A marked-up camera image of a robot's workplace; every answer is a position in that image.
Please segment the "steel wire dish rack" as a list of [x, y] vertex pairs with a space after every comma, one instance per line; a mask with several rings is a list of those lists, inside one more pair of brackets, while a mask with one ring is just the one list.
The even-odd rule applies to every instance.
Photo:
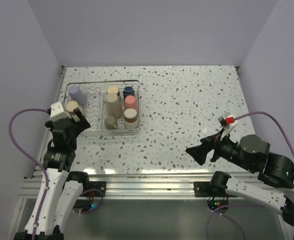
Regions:
[[135, 98], [140, 100], [140, 83], [136, 79], [128, 80], [112, 80], [112, 81], [92, 81], [92, 82], [71, 82], [66, 84], [63, 103], [66, 104], [72, 99], [69, 94], [69, 88], [77, 86], [86, 97], [86, 104], [83, 107], [84, 116], [90, 123], [91, 127], [84, 132], [83, 137], [99, 137], [99, 136], [131, 136], [139, 132], [141, 121], [140, 114], [137, 115], [137, 126], [129, 129], [125, 126], [123, 116], [117, 118], [118, 128], [115, 130], [107, 129], [105, 126], [105, 118], [107, 117], [106, 96], [107, 89], [111, 86], [117, 86], [120, 91], [120, 97], [123, 97], [125, 87], [132, 87], [135, 92]]

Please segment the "small olive handled cup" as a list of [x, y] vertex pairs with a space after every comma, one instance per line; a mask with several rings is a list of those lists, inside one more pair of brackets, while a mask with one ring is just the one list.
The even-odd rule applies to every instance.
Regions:
[[118, 128], [117, 119], [113, 116], [105, 118], [105, 127], [107, 130], [116, 130]]

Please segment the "beige plastic cup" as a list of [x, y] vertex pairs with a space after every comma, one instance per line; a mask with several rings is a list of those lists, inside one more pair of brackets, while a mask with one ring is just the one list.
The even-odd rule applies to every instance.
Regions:
[[122, 115], [121, 101], [116, 93], [106, 95], [106, 109], [108, 116], [118, 118]]

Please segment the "pink plastic cup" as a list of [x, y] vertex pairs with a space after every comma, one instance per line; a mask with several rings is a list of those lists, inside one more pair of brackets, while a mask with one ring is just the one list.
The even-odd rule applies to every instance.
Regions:
[[139, 105], [135, 96], [128, 95], [125, 97], [124, 109], [135, 109], [137, 112], [139, 111]]

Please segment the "dark blue ceramic mug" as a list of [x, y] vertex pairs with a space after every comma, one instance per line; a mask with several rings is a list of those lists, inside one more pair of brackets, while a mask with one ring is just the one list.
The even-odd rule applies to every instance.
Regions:
[[135, 96], [135, 91], [134, 91], [133, 87], [132, 86], [124, 87], [123, 96], [124, 96], [124, 99], [128, 96]]

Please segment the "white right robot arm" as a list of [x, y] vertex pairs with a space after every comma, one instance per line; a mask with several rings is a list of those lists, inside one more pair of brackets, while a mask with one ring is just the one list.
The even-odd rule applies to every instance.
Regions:
[[203, 165], [207, 154], [213, 152], [211, 162], [223, 158], [252, 174], [257, 173], [259, 181], [278, 189], [278, 192], [267, 191], [216, 171], [209, 184], [214, 196], [225, 194], [250, 200], [273, 210], [294, 227], [294, 163], [291, 159], [270, 152], [270, 144], [254, 134], [246, 135], [236, 143], [219, 132], [200, 142], [200, 145], [186, 149], [199, 165]]

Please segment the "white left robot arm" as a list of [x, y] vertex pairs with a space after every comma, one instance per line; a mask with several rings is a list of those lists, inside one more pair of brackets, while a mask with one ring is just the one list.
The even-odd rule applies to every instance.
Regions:
[[56, 106], [46, 110], [50, 120], [45, 126], [52, 133], [52, 139], [47, 145], [43, 163], [39, 163], [18, 145], [12, 132], [13, 122], [9, 123], [9, 135], [14, 145], [43, 172], [34, 210], [24, 230], [15, 233], [16, 240], [64, 239], [63, 227], [77, 198], [90, 192], [88, 174], [70, 170], [76, 157], [77, 137], [90, 127], [78, 107], [73, 112], [77, 119]]

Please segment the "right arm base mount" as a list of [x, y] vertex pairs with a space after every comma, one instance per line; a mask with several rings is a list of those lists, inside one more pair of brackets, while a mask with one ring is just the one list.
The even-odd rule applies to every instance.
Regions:
[[223, 192], [213, 191], [209, 181], [195, 181], [193, 191], [196, 198], [235, 198], [236, 196], [228, 195]]

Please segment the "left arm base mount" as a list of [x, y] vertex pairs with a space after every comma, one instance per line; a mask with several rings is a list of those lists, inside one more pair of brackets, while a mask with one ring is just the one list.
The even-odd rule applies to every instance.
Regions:
[[84, 194], [84, 196], [85, 197], [100, 197], [100, 196], [105, 197], [105, 192], [107, 189], [107, 182], [102, 181], [102, 180], [94, 180], [94, 181], [89, 180], [89, 181], [87, 181], [85, 188], [84, 188], [84, 191], [92, 190], [92, 189], [100, 191], [101, 194], [99, 194], [98, 192], [95, 192], [95, 191], [90, 191], [90, 192]]

